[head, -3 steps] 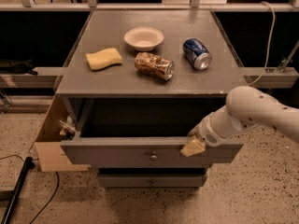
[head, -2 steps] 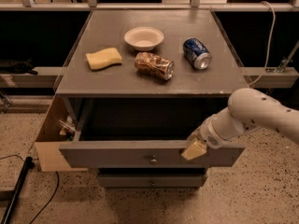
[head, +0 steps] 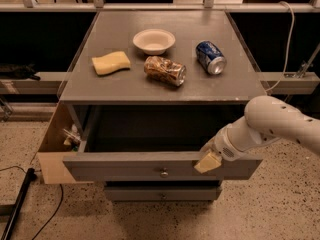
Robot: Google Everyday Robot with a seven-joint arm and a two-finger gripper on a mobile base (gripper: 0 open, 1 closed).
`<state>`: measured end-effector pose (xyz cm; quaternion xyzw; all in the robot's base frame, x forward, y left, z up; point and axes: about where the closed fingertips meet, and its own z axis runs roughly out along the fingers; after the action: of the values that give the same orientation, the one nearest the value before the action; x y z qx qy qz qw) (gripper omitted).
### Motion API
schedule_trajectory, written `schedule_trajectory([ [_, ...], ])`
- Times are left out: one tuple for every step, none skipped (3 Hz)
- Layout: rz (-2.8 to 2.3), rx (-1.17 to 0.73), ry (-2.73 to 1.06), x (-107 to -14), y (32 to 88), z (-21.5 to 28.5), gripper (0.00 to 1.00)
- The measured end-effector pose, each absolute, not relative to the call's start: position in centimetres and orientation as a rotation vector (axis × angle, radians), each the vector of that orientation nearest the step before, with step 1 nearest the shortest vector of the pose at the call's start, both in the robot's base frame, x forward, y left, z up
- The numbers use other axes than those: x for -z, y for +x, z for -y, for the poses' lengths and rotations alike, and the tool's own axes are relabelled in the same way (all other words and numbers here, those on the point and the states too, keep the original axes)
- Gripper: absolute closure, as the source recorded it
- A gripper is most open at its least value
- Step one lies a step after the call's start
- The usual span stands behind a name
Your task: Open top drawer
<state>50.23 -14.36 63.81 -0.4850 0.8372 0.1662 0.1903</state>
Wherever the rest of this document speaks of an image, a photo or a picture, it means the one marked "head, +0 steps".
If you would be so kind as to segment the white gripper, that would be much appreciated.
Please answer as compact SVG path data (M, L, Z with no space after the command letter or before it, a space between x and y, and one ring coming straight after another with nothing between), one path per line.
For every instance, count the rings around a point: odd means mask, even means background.
M222 159L236 161L242 158L254 144L254 133L247 125L228 124L218 131L200 151L205 155L194 168L201 174L221 166Z

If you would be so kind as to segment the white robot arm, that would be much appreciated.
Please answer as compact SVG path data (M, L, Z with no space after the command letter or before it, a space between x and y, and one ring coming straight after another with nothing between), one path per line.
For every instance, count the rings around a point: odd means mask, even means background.
M283 138L320 155L320 120L271 96L250 100L244 115L220 129L201 149L203 157L194 168L201 174L214 170L222 161L236 161L247 151Z

